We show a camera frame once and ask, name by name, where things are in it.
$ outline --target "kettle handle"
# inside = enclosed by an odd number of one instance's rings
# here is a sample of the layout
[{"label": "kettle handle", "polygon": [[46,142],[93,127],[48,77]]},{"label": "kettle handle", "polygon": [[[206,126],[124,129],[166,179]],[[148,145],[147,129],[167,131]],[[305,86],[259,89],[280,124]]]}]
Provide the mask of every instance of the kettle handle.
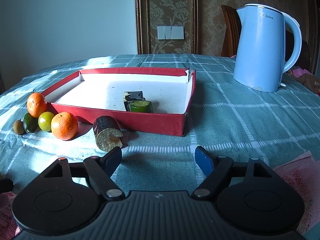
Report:
[{"label": "kettle handle", "polygon": [[284,16],[284,21],[287,25],[289,25],[290,29],[293,32],[294,37],[294,46],[293,46],[293,52],[291,57],[288,59],[288,61],[284,64],[283,73],[287,72],[298,60],[300,52],[301,52],[301,46],[302,46],[302,36],[301,36],[301,30],[299,23],[292,18],[290,15],[282,12]]}]

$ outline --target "wooden door frame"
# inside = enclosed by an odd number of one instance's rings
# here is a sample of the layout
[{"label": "wooden door frame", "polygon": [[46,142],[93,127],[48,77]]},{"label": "wooden door frame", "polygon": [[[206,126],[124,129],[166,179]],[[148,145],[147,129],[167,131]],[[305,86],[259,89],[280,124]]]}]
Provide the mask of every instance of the wooden door frame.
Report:
[{"label": "wooden door frame", "polygon": [[[198,0],[191,1],[191,53],[199,51]],[[150,54],[149,0],[136,0],[136,28],[138,54]]]}]

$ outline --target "pink towel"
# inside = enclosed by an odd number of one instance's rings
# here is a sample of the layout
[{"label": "pink towel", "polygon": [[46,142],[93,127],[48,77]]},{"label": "pink towel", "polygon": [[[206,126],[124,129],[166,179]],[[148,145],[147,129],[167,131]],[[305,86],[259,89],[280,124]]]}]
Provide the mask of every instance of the pink towel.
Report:
[{"label": "pink towel", "polygon": [[303,198],[305,211],[297,230],[306,233],[320,221],[320,161],[308,151],[273,170]]},{"label": "pink towel", "polygon": [[18,233],[20,228],[13,218],[11,205],[16,195],[11,192],[0,194],[0,239],[11,240]]},{"label": "pink towel", "polygon": [[294,70],[292,70],[292,72],[293,72],[293,75],[295,76],[295,77],[300,77],[300,76],[302,76],[303,74],[311,74],[308,70],[306,70],[306,69],[302,69],[302,68],[297,68],[297,69],[294,69]]}]

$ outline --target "green lime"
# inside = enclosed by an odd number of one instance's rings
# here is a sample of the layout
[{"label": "green lime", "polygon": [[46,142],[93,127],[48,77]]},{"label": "green lime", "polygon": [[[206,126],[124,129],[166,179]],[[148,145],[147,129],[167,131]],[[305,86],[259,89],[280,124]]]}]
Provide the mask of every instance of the green lime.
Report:
[{"label": "green lime", "polygon": [[39,116],[38,124],[42,131],[50,132],[51,131],[51,120],[54,117],[54,114],[51,112],[44,112]]},{"label": "green lime", "polygon": [[129,108],[131,112],[152,113],[152,103],[146,100],[134,100],[130,102]]},{"label": "green lime", "polygon": [[27,133],[32,133],[37,129],[38,118],[33,117],[31,114],[26,113],[23,118],[23,128]]}]

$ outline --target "kettle lid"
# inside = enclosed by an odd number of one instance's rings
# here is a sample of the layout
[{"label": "kettle lid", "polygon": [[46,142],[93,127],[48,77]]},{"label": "kettle lid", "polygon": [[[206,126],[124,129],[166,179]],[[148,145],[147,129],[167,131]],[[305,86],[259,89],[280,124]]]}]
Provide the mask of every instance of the kettle lid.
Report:
[{"label": "kettle lid", "polygon": [[264,5],[264,4],[259,4],[259,3],[248,3],[248,4],[246,4],[245,6],[258,6],[258,7],[262,7],[262,8],[267,8],[267,9],[270,9],[270,10],[274,10],[274,11],[279,12],[279,13],[281,13],[281,14],[282,14],[282,12],[281,12],[281,11],[279,11],[278,9],[273,8],[273,7],[271,7],[271,6],[268,6],[268,5]]}]

